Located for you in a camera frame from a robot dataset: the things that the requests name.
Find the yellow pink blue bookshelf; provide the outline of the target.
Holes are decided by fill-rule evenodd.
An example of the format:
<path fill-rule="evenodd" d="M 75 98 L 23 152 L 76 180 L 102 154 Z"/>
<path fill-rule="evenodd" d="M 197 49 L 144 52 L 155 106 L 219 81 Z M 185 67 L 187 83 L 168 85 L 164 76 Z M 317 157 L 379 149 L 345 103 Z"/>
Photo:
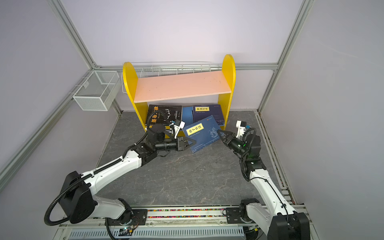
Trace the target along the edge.
<path fill-rule="evenodd" d="M 236 85 L 236 65 L 232 55 L 225 55 L 222 70 L 181 75 L 139 78 L 130 62 L 123 65 L 122 78 L 131 103 L 144 129 L 147 129 L 148 103 L 183 98 L 218 95 L 225 125 Z"/>

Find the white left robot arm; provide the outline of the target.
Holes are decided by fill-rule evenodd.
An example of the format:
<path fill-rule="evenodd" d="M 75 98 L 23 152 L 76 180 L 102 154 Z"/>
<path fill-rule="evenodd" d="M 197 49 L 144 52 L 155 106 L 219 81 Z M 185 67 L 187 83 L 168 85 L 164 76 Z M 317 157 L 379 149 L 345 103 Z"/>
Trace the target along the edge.
<path fill-rule="evenodd" d="M 59 195 L 46 210 L 45 224 L 56 226 L 67 221 L 77 224 L 88 218 L 105 218 L 120 225 L 130 224 L 134 213 L 124 199 L 101 198 L 97 193 L 126 173 L 149 163 L 160 151 L 184 151 L 196 143 L 193 139 L 168 133 L 164 126 L 148 129 L 117 159 L 82 174 L 76 171 L 68 174 Z"/>

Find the white mesh basket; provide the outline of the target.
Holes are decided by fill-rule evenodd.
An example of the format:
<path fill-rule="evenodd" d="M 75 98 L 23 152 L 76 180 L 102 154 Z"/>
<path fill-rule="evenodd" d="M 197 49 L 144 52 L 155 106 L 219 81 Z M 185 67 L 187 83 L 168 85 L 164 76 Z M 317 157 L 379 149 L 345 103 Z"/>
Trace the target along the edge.
<path fill-rule="evenodd" d="M 117 71 L 92 71 L 73 99 L 83 111 L 106 112 L 110 109 L 121 88 Z"/>

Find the black book yellow title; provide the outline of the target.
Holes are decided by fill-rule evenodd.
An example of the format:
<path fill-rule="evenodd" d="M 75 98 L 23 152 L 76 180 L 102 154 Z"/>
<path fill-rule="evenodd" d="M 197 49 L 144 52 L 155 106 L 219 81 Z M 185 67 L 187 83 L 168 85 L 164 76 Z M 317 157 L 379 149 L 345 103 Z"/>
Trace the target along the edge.
<path fill-rule="evenodd" d="M 182 120 L 183 107 L 180 105 L 149 105 L 146 123 L 151 128 L 154 125 L 163 125 L 167 130 L 170 123 Z"/>

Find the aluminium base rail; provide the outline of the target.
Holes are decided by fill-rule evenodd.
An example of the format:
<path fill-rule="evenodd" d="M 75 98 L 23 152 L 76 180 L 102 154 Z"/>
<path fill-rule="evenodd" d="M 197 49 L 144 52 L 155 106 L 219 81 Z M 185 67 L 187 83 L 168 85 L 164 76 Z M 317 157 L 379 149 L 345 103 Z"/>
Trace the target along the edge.
<path fill-rule="evenodd" d="M 134 209 L 129 225 L 150 225 L 155 222 L 203 221 L 218 224 L 246 224 L 241 220 L 240 207 L 214 206 L 196 208 L 145 208 Z"/>

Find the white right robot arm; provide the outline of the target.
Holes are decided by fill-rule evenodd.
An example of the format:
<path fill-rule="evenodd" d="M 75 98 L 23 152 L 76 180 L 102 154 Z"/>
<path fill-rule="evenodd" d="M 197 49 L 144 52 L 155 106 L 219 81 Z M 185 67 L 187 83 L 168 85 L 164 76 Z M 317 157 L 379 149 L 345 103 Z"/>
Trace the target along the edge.
<path fill-rule="evenodd" d="M 260 157 L 261 138 L 250 128 L 242 136 L 230 131 L 218 130 L 218 136 L 226 147 L 239 158 L 244 179 L 259 192 L 263 203 L 256 199 L 241 201 L 241 216 L 255 222 L 268 240 L 309 240 L 310 221 L 304 213 L 292 207 L 276 185 Z"/>

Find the navy book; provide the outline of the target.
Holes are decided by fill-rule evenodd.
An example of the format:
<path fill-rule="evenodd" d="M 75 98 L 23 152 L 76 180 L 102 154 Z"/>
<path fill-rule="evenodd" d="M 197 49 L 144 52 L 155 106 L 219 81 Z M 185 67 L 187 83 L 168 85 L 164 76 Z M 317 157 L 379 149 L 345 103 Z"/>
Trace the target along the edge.
<path fill-rule="evenodd" d="M 197 105 L 193 106 L 193 118 L 194 122 L 198 122 L 209 116 L 213 116 L 217 124 L 221 127 L 225 125 L 225 119 L 222 112 L 222 108 L 219 104 L 213 105 Z"/>
<path fill-rule="evenodd" d="M 196 153 L 219 140 L 218 130 L 220 129 L 221 128 L 217 124 L 214 116 L 210 115 L 196 123 L 184 127 L 183 132 L 187 138 L 196 142 L 190 147 L 192 153 Z"/>

